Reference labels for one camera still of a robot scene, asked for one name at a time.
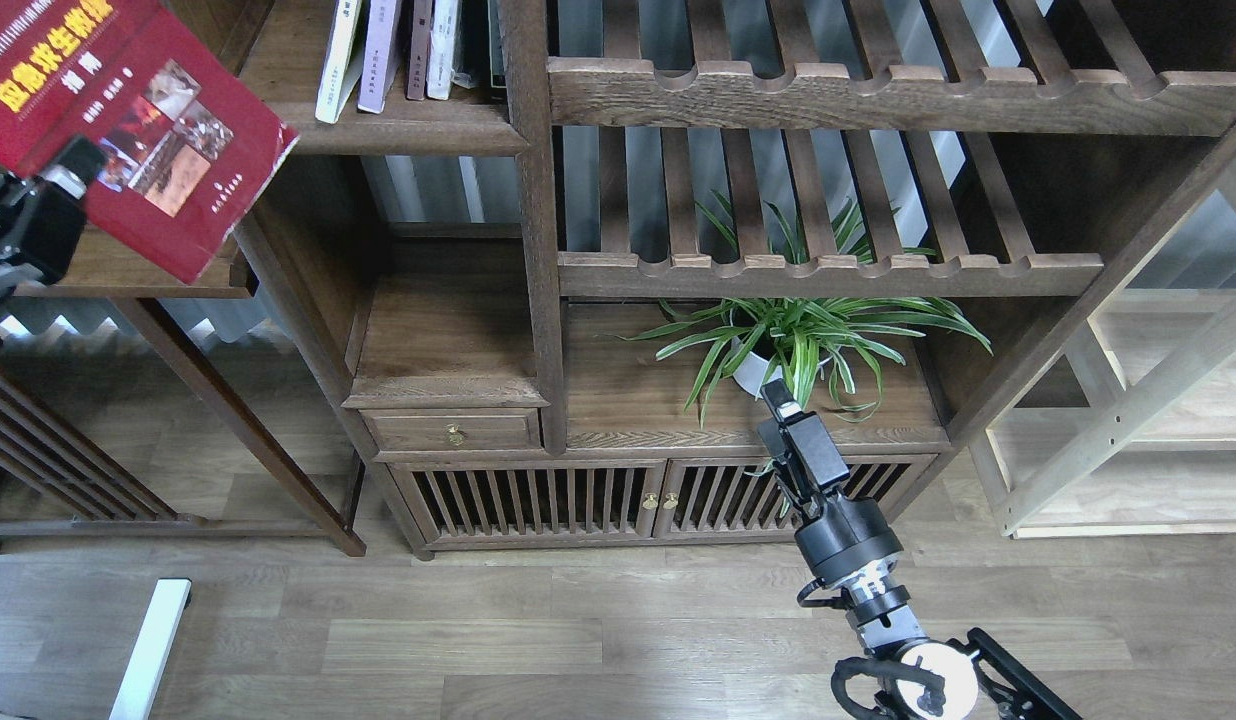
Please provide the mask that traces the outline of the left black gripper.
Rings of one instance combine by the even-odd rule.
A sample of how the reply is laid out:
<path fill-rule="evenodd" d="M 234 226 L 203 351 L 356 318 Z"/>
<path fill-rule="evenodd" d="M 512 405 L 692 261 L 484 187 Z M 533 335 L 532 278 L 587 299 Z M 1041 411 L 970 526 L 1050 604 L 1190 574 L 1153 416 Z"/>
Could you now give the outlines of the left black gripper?
<path fill-rule="evenodd" d="M 87 224 L 82 199 L 108 161 L 100 146 L 74 135 L 40 177 L 0 173 L 0 308 L 19 284 L 66 277 Z"/>

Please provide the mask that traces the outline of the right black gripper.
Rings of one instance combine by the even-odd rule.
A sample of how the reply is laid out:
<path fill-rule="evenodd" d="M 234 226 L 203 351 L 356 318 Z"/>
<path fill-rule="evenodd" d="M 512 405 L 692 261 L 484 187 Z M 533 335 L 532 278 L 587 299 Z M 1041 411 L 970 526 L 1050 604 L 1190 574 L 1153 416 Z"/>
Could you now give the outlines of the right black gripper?
<path fill-rule="evenodd" d="M 759 432 L 772 454 L 775 479 L 797 513 L 795 541 L 811 574 L 824 587 L 886 588 L 902 543 L 878 501 L 845 496 L 845 459 L 823 420 L 801 410 L 784 379 L 766 382 L 760 396 L 772 419 Z"/>

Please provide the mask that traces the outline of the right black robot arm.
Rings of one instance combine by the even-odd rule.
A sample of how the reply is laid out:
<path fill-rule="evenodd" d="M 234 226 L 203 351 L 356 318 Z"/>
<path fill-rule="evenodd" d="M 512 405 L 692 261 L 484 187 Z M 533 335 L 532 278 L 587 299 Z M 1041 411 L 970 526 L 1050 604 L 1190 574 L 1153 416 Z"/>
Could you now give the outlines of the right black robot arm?
<path fill-rule="evenodd" d="M 845 496 L 848 466 L 823 420 L 801 409 L 784 382 L 761 396 L 772 417 L 759 433 L 774 477 L 797 515 L 794 534 L 813 579 L 803 608 L 833 608 L 861 643 L 836 664 L 831 689 L 857 719 L 965 719 L 988 697 L 1002 719 L 1074 719 L 1077 713 L 981 629 L 967 642 L 929 638 L 892 580 L 902 543 L 871 498 Z"/>

